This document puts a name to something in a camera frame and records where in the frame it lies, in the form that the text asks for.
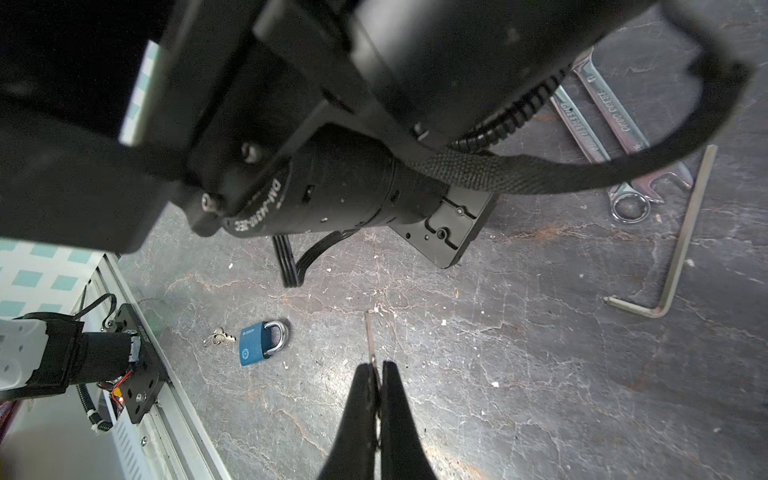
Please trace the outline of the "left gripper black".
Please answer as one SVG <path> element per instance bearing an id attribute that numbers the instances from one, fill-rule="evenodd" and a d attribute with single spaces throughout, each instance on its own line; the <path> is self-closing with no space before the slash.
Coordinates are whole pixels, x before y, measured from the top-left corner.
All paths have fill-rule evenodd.
<path id="1" fill-rule="evenodd" d="M 393 226 L 392 230 L 435 266 L 447 269 L 459 262 L 497 200 L 497 193 L 450 187 L 430 217 L 416 224 Z"/>

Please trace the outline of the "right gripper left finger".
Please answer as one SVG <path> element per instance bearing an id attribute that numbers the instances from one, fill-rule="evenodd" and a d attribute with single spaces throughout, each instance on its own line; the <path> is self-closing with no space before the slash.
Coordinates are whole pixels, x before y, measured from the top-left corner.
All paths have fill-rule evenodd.
<path id="1" fill-rule="evenodd" d="M 370 363 L 355 369 L 331 452 L 318 479 L 373 479 L 379 406 L 376 372 Z"/>

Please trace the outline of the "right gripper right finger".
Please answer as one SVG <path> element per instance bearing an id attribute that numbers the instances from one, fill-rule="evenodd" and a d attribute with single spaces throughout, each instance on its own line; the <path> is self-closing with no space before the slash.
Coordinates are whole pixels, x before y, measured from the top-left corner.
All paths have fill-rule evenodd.
<path id="1" fill-rule="evenodd" d="M 395 362 L 383 362 L 380 394 L 381 478 L 435 480 Z"/>

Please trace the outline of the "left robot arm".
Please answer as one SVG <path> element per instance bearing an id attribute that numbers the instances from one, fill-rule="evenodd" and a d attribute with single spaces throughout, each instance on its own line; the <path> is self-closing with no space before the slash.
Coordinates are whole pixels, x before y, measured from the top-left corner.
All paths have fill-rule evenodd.
<path id="1" fill-rule="evenodd" d="M 551 195 L 660 170 L 729 119 L 753 68 L 693 10 L 697 105 L 593 165 L 489 148 L 647 1 L 5 1 L 1 234 L 132 253 L 168 204 L 269 236 L 283 278 L 365 228 L 425 225 L 453 189 Z"/>

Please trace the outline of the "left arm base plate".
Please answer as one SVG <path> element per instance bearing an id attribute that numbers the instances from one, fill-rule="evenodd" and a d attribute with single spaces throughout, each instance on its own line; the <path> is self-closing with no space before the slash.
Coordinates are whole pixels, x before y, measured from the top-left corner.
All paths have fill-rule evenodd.
<path id="1" fill-rule="evenodd" d="M 154 406 L 161 388 L 169 380 L 167 370 L 145 325 L 139 310 L 132 304 L 122 304 L 113 320 L 114 330 L 129 333 L 134 346 L 130 356 L 130 374 L 118 387 L 123 411 L 132 424 L 139 424 Z"/>

